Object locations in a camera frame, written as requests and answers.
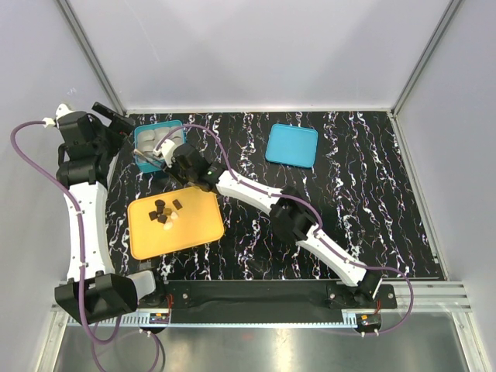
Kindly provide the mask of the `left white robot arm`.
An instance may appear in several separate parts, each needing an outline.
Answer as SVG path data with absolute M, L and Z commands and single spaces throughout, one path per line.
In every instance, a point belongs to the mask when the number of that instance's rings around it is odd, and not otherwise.
M 129 276 L 115 272 L 106 235 L 110 165 L 133 132 L 133 120 L 96 102 L 90 112 L 60 104 L 55 123 L 63 138 L 56 180 L 71 231 L 67 283 L 55 288 L 56 303 L 87 326 L 132 313 L 141 299 L 152 307 L 162 305 L 167 288 L 153 271 Z

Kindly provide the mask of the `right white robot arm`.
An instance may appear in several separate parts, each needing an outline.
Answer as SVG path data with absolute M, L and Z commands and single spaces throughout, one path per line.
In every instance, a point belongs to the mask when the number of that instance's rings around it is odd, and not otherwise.
M 293 187 L 272 188 L 235 172 L 228 160 L 209 162 L 188 143 L 174 145 L 170 140 L 154 153 L 165 162 L 164 169 L 227 198 L 242 201 L 270 218 L 274 235 L 315 255 L 339 279 L 352 288 L 352 298 L 361 307 L 369 307 L 380 297 L 381 275 L 353 258 L 323 230 L 317 211 Z

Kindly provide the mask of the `metal tongs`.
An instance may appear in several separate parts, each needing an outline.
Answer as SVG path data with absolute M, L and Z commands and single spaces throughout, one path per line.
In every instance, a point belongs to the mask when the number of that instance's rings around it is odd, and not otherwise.
M 133 150 L 133 154 L 138 156 L 140 159 L 148 163 L 149 165 L 161 169 L 164 171 L 167 168 L 167 164 L 163 161 L 159 161 L 151 156 L 146 155 L 145 153 L 139 151 L 138 149 Z

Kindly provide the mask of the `dark rectangular chocolate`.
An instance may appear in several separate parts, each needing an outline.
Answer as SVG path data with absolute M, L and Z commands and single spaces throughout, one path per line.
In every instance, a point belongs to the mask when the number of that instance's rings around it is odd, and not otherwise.
M 182 204 L 181 204 L 178 200 L 173 200 L 173 201 L 172 201 L 172 205 L 173 205 L 173 206 L 174 206 L 177 210 L 179 210 L 179 209 L 182 209 L 182 208 L 183 208 Z

